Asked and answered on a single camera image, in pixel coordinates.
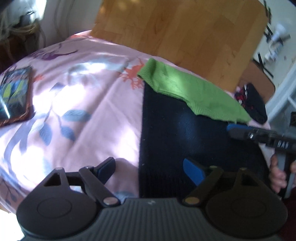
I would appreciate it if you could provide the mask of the person's right hand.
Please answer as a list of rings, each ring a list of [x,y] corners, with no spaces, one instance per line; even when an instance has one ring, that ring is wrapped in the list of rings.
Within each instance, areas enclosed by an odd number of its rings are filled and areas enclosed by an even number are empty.
[[[270,185],[275,193],[287,187],[286,173],[278,168],[278,158],[273,154],[270,159]]]

